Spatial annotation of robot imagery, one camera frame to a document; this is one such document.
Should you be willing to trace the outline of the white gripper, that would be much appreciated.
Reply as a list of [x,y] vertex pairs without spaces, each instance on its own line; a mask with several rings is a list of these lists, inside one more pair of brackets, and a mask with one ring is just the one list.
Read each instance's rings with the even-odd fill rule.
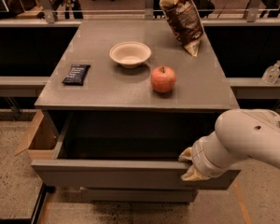
[[216,138],[200,138],[187,147],[178,157],[181,162],[192,161],[193,165],[182,174],[183,181],[202,181],[223,175],[229,170],[230,156]]

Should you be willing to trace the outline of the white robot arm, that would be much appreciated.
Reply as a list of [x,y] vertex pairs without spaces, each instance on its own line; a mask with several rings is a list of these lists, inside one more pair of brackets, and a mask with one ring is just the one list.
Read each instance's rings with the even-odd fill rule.
[[179,155],[192,165],[184,181],[216,178],[239,161],[254,159],[280,170],[280,115],[268,109],[233,109],[222,113],[215,129]]

